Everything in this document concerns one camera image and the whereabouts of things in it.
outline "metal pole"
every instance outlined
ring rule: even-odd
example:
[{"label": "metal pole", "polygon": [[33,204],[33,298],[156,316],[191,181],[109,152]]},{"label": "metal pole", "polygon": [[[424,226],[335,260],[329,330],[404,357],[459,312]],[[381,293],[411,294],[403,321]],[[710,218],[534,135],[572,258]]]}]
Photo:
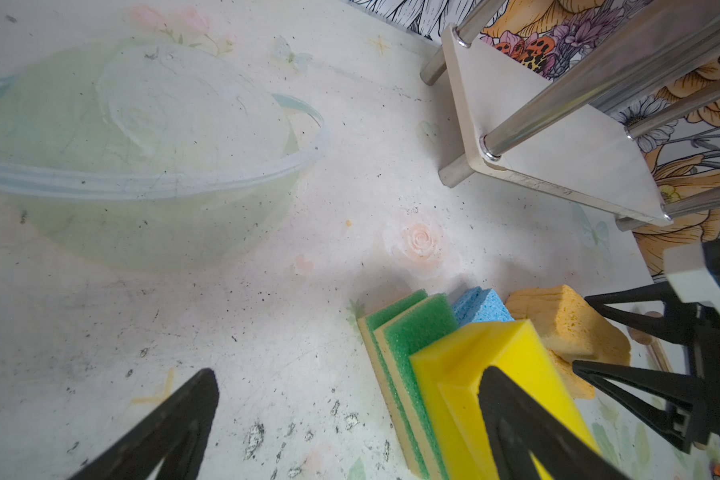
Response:
[{"label": "metal pole", "polygon": [[712,82],[694,94],[676,101],[669,107],[657,111],[643,120],[627,125],[626,132],[630,138],[638,138],[717,100],[720,100],[720,80]]},{"label": "metal pole", "polygon": [[689,72],[712,52],[720,52],[720,0],[654,0],[570,72],[485,135],[485,152],[498,158],[611,90],[640,90],[647,79],[677,70],[681,61]]},{"label": "metal pole", "polygon": [[[503,4],[504,0],[482,0],[477,4],[461,24],[456,27],[456,33],[461,39],[461,44],[469,47]],[[432,86],[443,72],[445,72],[445,55],[441,46],[438,48],[438,52],[424,66],[420,75],[424,83]]]},{"label": "metal pole", "polygon": [[[711,208],[720,207],[720,186],[710,188],[709,190],[703,191],[700,194],[691,195],[690,197],[683,198],[677,202],[672,202],[664,206],[664,211],[667,215],[672,218],[678,218],[680,216],[698,214],[704,210]],[[628,230],[634,230],[639,226],[648,225],[643,221],[635,220],[625,216],[616,220],[616,226],[619,230],[626,232]]]}]

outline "white table surface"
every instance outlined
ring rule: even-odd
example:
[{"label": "white table surface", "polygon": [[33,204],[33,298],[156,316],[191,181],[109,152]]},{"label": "white table surface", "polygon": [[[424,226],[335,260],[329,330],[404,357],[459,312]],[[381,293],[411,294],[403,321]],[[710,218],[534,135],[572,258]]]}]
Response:
[{"label": "white table surface", "polygon": [[[0,75],[122,28],[131,4],[116,3],[0,1]],[[438,168],[461,140],[447,79],[430,88],[418,76],[433,45],[337,0],[195,6],[214,32],[235,35],[227,61],[322,113],[329,151],[247,253],[162,274],[72,253],[0,194],[0,478],[66,478],[210,367],[220,403],[202,478],[410,479],[359,310],[418,288],[455,296],[482,285],[506,298],[529,286],[586,295],[650,282],[634,238],[605,212],[584,208],[608,230],[607,248],[589,247],[571,202],[478,175],[441,185]],[[314,55],[307,72],[271,55],[279,35]],[[414,224],[433,243],[427,259],[406,254]],[[579,405],[588,422],[604,421],[598,401]],[[246,459],[257,424],[263,442]],[[647,437],[650,468],[668,472],[675,456]]]}]

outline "green sponge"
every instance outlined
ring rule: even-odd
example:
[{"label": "green sponge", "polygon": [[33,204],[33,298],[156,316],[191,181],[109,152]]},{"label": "green sponge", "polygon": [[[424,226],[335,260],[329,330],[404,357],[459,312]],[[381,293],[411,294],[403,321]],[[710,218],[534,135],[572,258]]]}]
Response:
[{"label": "green sponge", "polygon": [[440,293],[416,303],[373,333],[433,480],[448,480],[448,472],[409,357],[457,329],[451,305]]},{"label": "green sponge", "polygon": [[416,445],[411,424],[405,416],[403,404],[398,396],[398,390],[394,388],[387,363],[382,357],[382,351],[378,348],[376,337],[372,332],[425,298],[427,298],[427,293],[419,290],[391,304],[384,310],[358,318],[358,328],[365,342],[368,357],[371,359],[376,380],[382,389],[382,396],[384,396],[384,402],[387,404],[389,415],[392,418],[394,430],[398,434],[400,448],[403,450],[403,456],[405,456],[405,463],[408,465],[408,469],[420,478],[429,478],[427,467],[424,465],[424,457]]}]

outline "metal ring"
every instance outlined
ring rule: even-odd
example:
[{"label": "metal ring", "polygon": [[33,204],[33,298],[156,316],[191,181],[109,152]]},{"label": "metal ring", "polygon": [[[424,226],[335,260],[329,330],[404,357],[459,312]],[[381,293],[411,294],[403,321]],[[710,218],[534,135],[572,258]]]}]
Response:
[{"label": "metal ring", "polygon": [[487,135],[483,135],[482,137],[480,137],[480,141],[478,142],[478,143],[480,143],[480,152],[482,152],[483,157],[486,157],[486,158],[489,159],[490,161],[498,162],[499,160],[501,160],[501,155],[499,155],[499,156],[497,157],[496,155],[492,154],[492,153],[485,147],[485,138],[486,138],[486,137],[487,137]]},{"label": "metal ring", "polygon": [[453,28],[451,29],[451,33],[453,34],[454,38],[456,39],[456,42],[458,42],[458,44],[460,44],[462,47],[464,47],[464,48],[470,48],[470,47],[472,46],[471,43],[466,43],[464,40],[461,39],[461,37],[460,37],[459,34],[458,34],[458,30],[456,29],[456,27],[453,27]]}]

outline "floral wallpaper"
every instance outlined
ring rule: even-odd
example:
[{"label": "floral wallpaper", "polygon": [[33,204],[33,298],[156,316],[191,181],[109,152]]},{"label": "floral wallpaper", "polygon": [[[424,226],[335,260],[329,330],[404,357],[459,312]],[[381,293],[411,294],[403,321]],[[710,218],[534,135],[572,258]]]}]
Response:
[{"label": "floral wallpaper", "polygon": [[[354,0],[413,32],[440,41],[475,2]],[[601,44],[650,0],[507,0],[485,26],[482,42],[554,81]],[[720,80],[720,56],[613,115],[633,124],[711,82]],[[720,186],[720,100],[636,139],[664,201],[671,203]],[[665,248],[720,238],[720,208],[683,216],[664,227],[634,230],[654,280],[663,277]]]}]

